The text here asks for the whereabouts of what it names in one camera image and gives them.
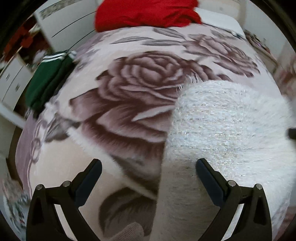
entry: white fluffy fabric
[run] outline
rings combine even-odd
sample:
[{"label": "white fluffy fabric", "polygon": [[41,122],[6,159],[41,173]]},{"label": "white fluffy fabric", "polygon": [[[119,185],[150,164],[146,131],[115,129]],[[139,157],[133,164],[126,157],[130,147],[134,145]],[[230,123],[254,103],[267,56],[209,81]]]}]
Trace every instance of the white fluffy fabric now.
[{"label": "white fluffy fabric", "polygon": [[166,144],[150,241],[196,241],[217,214],[195,172],[199,158],[240,186],[262,184],[274,238],[296,176],[295,146],[286,133],[291,113],[284,99],[236,83],[207,81],[184,88]]}]

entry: sequined white fabric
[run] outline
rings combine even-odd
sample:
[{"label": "sequined white fabric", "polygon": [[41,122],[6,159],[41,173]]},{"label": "sequined white fabric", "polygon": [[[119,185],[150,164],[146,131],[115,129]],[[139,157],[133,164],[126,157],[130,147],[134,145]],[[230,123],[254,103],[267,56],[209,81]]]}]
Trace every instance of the sequined white fabric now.
[{"label": "sequined white fabric", "polygon": [[296,177],[295,146],[286,137],[291,113],[283,98],[236,83],[207,81],[184,88],[166,144],[150,241],[196,241],[215,217],[218,208],[195,173],[199,158],[240,186],[262,184],[274,238]]}]

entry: large brown rose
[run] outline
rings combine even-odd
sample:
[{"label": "large brown rose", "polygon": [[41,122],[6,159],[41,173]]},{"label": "large brown rose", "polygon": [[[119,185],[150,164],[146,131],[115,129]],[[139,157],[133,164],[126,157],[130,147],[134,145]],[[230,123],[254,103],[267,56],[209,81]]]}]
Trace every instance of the large brown rose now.
[{"label": "large brown rose", "polygon": [[182,42],[182,45],[191,54],[217,57],[216,64],[232,71],[235,74],[253,77],[253,73],[260,73],[257,64],[241,49],[204,34],[189,35],[194,41]]},{"label": "large brown rose", "polygon": [[70,100],[82,132],[132,178],[157,191],[170,116],[187,75],[229,80],[170,52],[150,51],[113,60],[98,88]]}]

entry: bedspread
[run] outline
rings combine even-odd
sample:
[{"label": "bedspread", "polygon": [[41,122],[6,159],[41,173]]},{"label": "bedspread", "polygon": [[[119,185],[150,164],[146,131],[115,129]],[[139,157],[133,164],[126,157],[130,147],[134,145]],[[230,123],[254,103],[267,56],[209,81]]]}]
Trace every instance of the bedspread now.
[{"label": "bedspread", "polygon": [[98,33],[76,61],[37,121],[22,181],[32,195],[37,184],[59,186],[100,159],[102,176],[80,210],[102,240],[134,221],[150,234],[170,117],[187,76],[281,95],[246,40],[207,25]]}]

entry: white sheet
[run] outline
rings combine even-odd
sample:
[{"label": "white sheet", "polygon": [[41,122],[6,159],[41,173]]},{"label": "white sheet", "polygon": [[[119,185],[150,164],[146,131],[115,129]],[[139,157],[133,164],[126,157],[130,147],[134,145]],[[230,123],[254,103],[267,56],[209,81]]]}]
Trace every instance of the white sheet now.
[{"label": "white sheet", "polygon": [[243,29],[233,17],[198,7],[194,10],[199,14],[203,23],[235,32],[241,37],[246,38]]}]

